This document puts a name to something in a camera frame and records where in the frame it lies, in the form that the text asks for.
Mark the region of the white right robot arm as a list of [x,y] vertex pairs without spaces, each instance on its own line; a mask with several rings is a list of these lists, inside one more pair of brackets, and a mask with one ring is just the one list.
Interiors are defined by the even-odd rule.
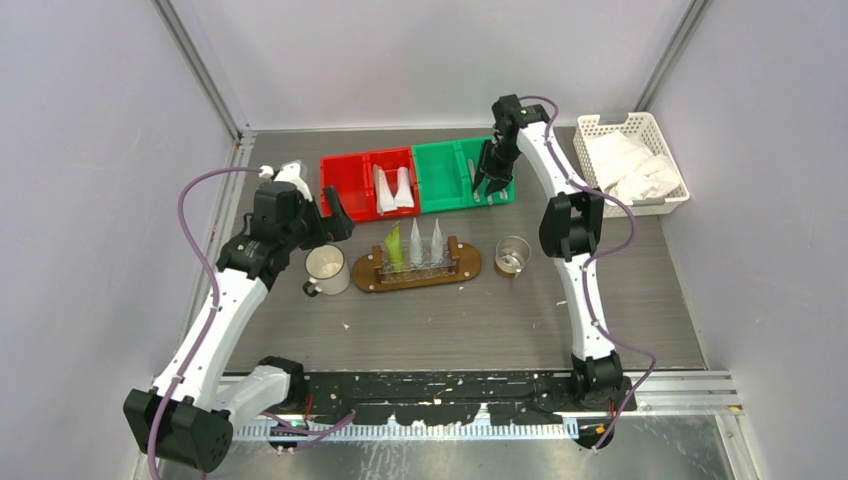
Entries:
[[572,328],[570,392],[584,410],[596,410],[623,388],[624,374],[603,311],[597,271],[605,201],[567,162],[540,104],[524,105],[515,94],[491,107],[494,132],[479,154],[472,188],[495,196],[513,180],[520,157],[531,164],[548,197],[538,237],[554,261],[567,296]]

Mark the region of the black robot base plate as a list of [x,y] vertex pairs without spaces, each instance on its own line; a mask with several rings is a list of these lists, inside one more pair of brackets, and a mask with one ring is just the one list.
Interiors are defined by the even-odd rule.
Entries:
[[631,387],[580,396],[569,370],[310,372],[292,400],[267,410],[333,424],[353,411],[356,425],[553,425],[571,413],[606,418]]

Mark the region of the grey toothpaste tube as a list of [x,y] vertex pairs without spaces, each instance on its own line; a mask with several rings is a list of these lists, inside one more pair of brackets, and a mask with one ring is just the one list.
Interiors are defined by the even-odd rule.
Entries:
[[445,258],[444,237],[439,219],[436,219],[430,243],[430,259],[434,265],[441,264]]

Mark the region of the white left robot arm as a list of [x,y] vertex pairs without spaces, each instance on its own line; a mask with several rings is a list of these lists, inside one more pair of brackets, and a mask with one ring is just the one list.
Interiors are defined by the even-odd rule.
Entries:
[[224,462],[236,431],[255,417],[272,407],[293,414],[305,405],[304,367],[295,361],[266,357],[238,383],[220,389],[220,380],[249,320],[289,266],[292,252],[347,240],[354,229],[332,187],[322,191],[321,199],[330,208],[328,215],[322,214],[301,162],[249,167],[247,173],[263,180],[254,193],[253,209],[242,229],[222,246],[216,262],[210,262],[188,227],[185,200],[200,182],[230,171],[202,174],[179,194],[178,221],[209,291],[167,367],[148,390],[131,390],[123,404],[153,479],[160,478],[164,461],[206,476]]

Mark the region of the white enamel mug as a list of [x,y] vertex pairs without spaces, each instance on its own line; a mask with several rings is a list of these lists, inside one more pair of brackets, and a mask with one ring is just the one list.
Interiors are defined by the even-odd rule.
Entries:
[[350,270],[342,250],[335,245],[312,249],[305,258],[308,280],[302,290],[308,297],[338,295],[350,285]]

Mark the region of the shiny metal cup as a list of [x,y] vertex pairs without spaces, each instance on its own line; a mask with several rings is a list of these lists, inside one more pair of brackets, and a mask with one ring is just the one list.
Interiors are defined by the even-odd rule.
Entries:
[[525,270],[530,257],[531,248],[526,240],[518,236],[506,236],[495,247],[495,271],[504,278],[516,278]]

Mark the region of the brown oval wooden tray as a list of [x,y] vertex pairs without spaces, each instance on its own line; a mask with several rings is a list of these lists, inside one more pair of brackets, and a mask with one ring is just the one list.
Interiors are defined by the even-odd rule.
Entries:
[[375,245],[367,255],[359,257],[351,267],[354,285],[365,293],[386,293],[412,288],[461,283],[476,278],[483,266],[483,258],[476,247],[467,242],[449,238],[448,264],[404,272],[389,272],[390,264],[381,247]]

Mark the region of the clear acrylic wooden rack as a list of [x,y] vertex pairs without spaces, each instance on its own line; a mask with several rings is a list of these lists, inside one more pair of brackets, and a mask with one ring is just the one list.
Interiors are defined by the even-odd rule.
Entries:
[[395,285],[415,281],[434,280],[456,274],[460,257],[445,240],[441,254],[433,255],[432,245],[422,241],[416,250],[408,239],[399,238],[375,245],[365,256],[367,265],[381,285]]

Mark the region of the lime green toothpaste tube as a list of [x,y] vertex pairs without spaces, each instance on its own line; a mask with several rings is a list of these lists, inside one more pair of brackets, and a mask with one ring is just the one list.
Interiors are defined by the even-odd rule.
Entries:
[[404,255],[400,236],[400,228],[395,226],[384,239],[389,262],[395,272],[404,269]]

